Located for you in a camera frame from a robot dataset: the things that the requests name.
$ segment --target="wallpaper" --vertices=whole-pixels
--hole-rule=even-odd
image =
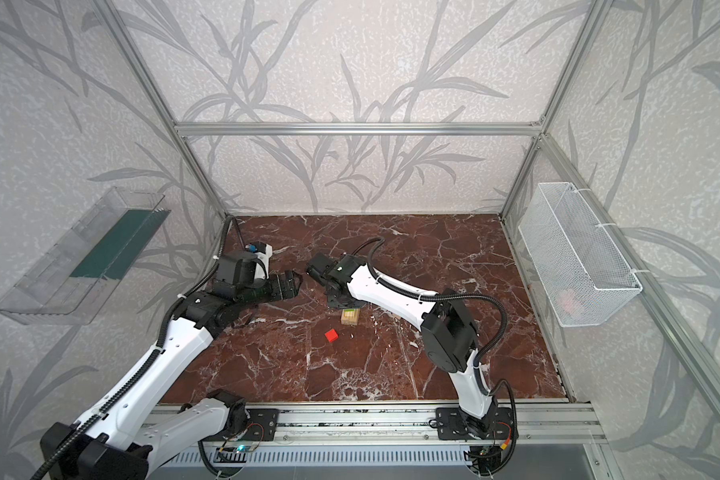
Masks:
[[[179,121],[532,121],[587,0],[117,0]],[[231,211],[497,213],[525,138],[193,138]]]
[[[192,148],[230,211],[438,214],[499,211],[529,143],[431,135],[204,137]]]
[[[720,364],[720,2],[609,12],[552,131]]]
[[[143,354],[220,227],[107,33],[86,28],[90,10],[0,1],[0,296],[112,186],[162,192],[171,213],[91,324],[0,315],[0,480],[29,478],[44,430]]]
[[[593,403],[627,480],[720,480],[720,422],[639,298],[602,326],[560,327],[518,231],[536,184],[554,181],[539,153],[505,225],[566,387]]]

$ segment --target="mesh basket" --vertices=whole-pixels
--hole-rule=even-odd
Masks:
[[[538,184],[518,227],[562,326],[595,326],[643,290],[573,184]]]

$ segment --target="side wall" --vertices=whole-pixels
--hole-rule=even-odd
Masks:
[[[587,2],[116,0],[179,121],[530,122]],[[231,211],[497,213],[528,138],[192,146]]]
[[[720,2],[612,8],[552,135],[720,364]],[[627,478],[720,478],[720,424],[643,305],[561,329],[508,216],[538,313],[576,398],[592,401]]]
[[[100,398],[193,283],[219,216],[87,2],[0,2],[0,295],[111,186],[164,192],[171,213],[94,321],[0,315],[0,480],[28,478],[38,439]]]

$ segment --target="vertical metal post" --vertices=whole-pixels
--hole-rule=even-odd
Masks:
[[[552,91],[552,96],[550,97],[549,103],[547,103],[547,107],[544,110],[544,113],[541,115],[540,134],[544,135],[549,132],[552,122],[554,121],[555,117],[557,117],[557,113],[560,111],[560,107],[563,104],[565,95],[570,89],[570,86],[572,85],[574,80],[576,79],[576,74],[581,69],[581,65],[582,63],[584,63],[586,54],[592,48],[592,44],[595,41],[597,33],[600,31],[600,27],[603,26],[605,16],[607,15],[608,9],[613,2],[614,0],[592,1],[590,10],[586,14],[584,24],[581,25],[579,35],[576,37],[574,47],[570,51],[568,60],[563,67],[563,71],[560,72],[560,77],[557,79],[557,84]],[[509,195],[507,196],[507,200],[504,202],[504,206],[501,207],[501,218],[507,216],[512,202],[514,202],[515,197],[518,196],[518,192],[523,186],[523,182],[525,182],[525,179],[528,177],[530,169],[533,167],[534,152],[537,149],[537,141],[538,137],[534,139],[534,142],[531,144],[528,152],[526,152],[525,154],[523,164],[518,171],[518,176],[514,179],[514,183],[509,190]]]
[[[147,98],[152,103],[163,127],[173,141],[174,147],[176,147],[176,150],[181,154],[182,159],[187,167],[190,168],[190,172],[192,172],[192,175],[197,179],[200,188],[202,188],[202,191],[206,194],[209,202],[211,202],[211,205],[216,209],[216,212],[220,216],[225,216],[226,208],[224,204],[211,186],[205,171],[195,158],[192,150],[190,150],[189,145],[187,145],[184,139],[176,132],[176,120],[168,109],[168,103],[157,89],[156,82],[146,68],[146,64],[139,54],[134,40],[128,33],[123,19],[117,14],[115,6],[111,0],[91,0],[91,4],[94,6],[96,16],[112,37],[117,48],[123,54],[130,70],[134,72],[136,80],[138,80]]]

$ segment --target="leaf-patterned wallpaper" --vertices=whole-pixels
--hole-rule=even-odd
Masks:
[[[115,3],[175,118],[234,122],[538,120],[589,6],[587,0]],[[495,212],[501,203],[494,199],[509,190],[528,143],[192,140],[229,209],[258,214]]]
[[[720,2],[612,8],[552,135],[720,364]],[[558,179],[541,158],[509,218],[532,278],[516,226],[533,185]],[[531,292],[628,478],[720,478],[720,424],[639,301],[562,330]]]
[[[165,223],[87,326],[0,315],[0,480],[115,384],[194,282],[220,227],[87,2],[0,0],[0,295],[110,187],[166,195]]]

